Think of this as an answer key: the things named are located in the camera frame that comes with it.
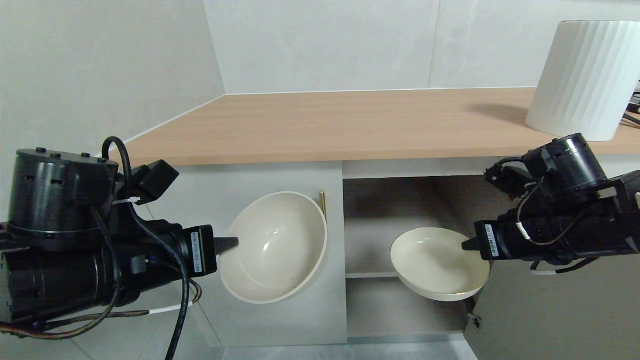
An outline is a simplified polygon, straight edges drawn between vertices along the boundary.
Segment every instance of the white bowl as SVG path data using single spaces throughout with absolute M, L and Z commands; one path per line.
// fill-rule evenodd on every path
M 220 256 L 222 282 L 233 296 L 270 304 L 301 293 L 317 278 L 327 246 L 320 207 L 300 193 L 267 195 L 231 225 L 239 245 Z
M 480 291 L 490 270 L 480 252 L 462 250 L 467 239 L 437 227 L 413 229 L 391 245 L 391 262 L 416 294 L 437 301 L 463 300 Z

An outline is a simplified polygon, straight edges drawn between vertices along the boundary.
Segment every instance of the white lamp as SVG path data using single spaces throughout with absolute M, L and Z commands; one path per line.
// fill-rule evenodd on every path
M 611 140 L 639 78 L 640 22 L 561 22 L 526 124 Z

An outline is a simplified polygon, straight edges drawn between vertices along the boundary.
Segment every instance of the barcode label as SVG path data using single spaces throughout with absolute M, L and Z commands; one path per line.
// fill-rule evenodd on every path
M 202 258 L 200 257 L 200 234 L 191 233 L 191 252 L 193 253 L 193 271 L 202 272 Z
M 489 240 L 489 248 L 491 248 L 491 255 L 493 255 L 494 258 L 499 258 L 500 253 L 498 252 L 498 245 L 495 244 L 493 227 L 491 225 L 485 225 L 484 230 L 486 230 L 486 238 Z

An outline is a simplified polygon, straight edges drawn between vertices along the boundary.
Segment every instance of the wooden countertop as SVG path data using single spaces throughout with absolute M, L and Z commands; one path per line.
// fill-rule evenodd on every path
M 129 142 L 133 165 L 523 155 L 554 136 L 524 124 L 535 88 L 228 95 Z M 596 153 L 640 152 L 622 125 Z

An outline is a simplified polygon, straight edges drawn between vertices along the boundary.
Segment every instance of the white wall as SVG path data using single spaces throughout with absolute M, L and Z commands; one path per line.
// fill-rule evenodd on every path
M 107 136 L 132 138 L 224 94 L 201 1 L 3 1 L 0 64 L 3 220 L 17 149 L 95 154 Z M 129 308 L 178 304 L 179 295 L 166 286 Z M 2 334 L 0 357 L 160 358 L 176 318 L 106 320 L 74 341 Z M 192 307 L 178 358 L 220 358 L 219 345 Z
M 201 1 L 7 1 L 2 206 L 17 149 L 97 153 L 224 94 Z
M 205 0 L 228 94 L 536 86 L 562 20 L 633 0 Z

